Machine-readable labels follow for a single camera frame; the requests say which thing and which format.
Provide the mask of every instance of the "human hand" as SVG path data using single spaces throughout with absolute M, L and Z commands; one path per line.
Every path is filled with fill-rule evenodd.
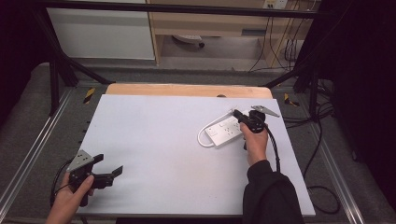
M 268 132 L 253 133 L 245 123 L 240 123 L 241 132 L 247 141 L 247 162 L 251 166 L 258 161 L 267 160 L 265 154 L 268 143 Z
M 69 183 L 69 175 L 70 173 L 64 175 L 61 186 L 66 186 Z M 49 212 L 46 223 L 70 223 L 85 193 L 89 192 L 89 195 L 93 194 L 93 190 L 90 190 L 92 183 L 93 175 L 90 175 L 82 182 L 75 193 L 73 193 L 69 187 L 60 189 L 56 195 L 55 202 Z

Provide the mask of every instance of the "gray floor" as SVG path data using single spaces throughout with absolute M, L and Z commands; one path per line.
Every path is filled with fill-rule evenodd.
M 204 49 L 180 44 L 172 38 L 165 39 L 163 63 L 150 65 L 141 63 L 138 69 L 131 70 L 130 64 L 124 64 L 121 69 L 96 66 L 98 74 L 117 81 L 124 82 L 156 82 L 156 83 L 192 83 L 192 84 L 222 84 L 256 86 L 278 77 L 283 69 L 271 72 L 247 73 L 260 55 L 257 50 L 257 40 L 254 39 L 220 39 L 209 37 Z M 57 168 L 67 159 L 73 157 L 79 148 L 79 142 L 84 137 L 83 130 L 89 127 L 86 122 L 92 118 L 101 93 L 106 86 L 93 84 L 89 78 L 79 74 L 82 86 L 73 90 L 62 117 L 40 156 L 23 184 L 14 203 L 11 205 L 7 219 L 16 217 L 45 218 L 49 211 L 50 184 Z M 282 115 L 285 117 L 304 117 L 300 106 L 286 105 L 283 102 L 284 92 L 290 94 L 291 100 L 306 99 L 305 94 L 298 98 L 293 94 L 290 85 L 291 78 L 281 87 L 273 89 L 278 100 Z M 32 75 L 21 100 L 14 107 L 7 123 L 0 128 L 0 192 L 4 192 L 9 179 L 15 174 L 28 153 L 35 138 L 45 124 L 50 111 L 49 71 L 45 66 L 38 67 Z M 88 88 L 96 86 L 95 94 L 88 105 L 82 103 Z M 323 133 L 335 160 L 349 185 L 351 193 L 361 210 L 366 223 L 396 223 L 396 215 L 389 207 L 386 199 L 377 188 L 367 167 L 351 159 L 350 149 L 340 129 L 337 119 L 328 117 L 322 121 Z M 290 141 L 295 150 L 297 161 L 303 170 L 316 145 L 312 130 L 308 125 L 289 129 Z M 307 186 L 322 185 L 334 189 L 329 172 L 323 159 L 318 154 L 306 178 Z M 313 191 L 312 201 L 317 205 L 332 209 L 332 197 L 321 191 Z M 336 215 L 325 215 L 317 211 L 316 217 L 307 217 L 308 223 L 349 223 L 346 212 L 342 209 Z

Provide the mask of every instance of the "black jacket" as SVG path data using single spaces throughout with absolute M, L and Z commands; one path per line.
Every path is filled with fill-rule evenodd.
M 304 223 L 290 180 L 273 172 L 269 161 L 258 161 L 247 171 L 243 223 Z

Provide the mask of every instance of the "white tabletop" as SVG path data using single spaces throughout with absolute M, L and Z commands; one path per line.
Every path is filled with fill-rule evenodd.
M 207 123 L 238 106 L 264 105 L 280 115 L 276 100 L 190 96 L 103 95 L 81 148 L 105 159 L 96 174 L 123 165 L 113 187 L 97 189 L 82 215 L 234 216 L 242 215 L 247 153 L 242 137 L 218 148 L 201 147 L 196 135 Z M 304 216 L 315 210 L 282 118 L 267 116 L 278 146 L 281 171 L 296 188 Z M 202 140 L 209 143 L 205 134 Z M 275 154 L 267 157 L 275 170 Z

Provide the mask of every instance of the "power strip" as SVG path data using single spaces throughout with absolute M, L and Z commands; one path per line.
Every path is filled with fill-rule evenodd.
M 242 134 L 236 117 L 227 118 L 217 124 L 207 127 L 205 132 L 216 147 Z

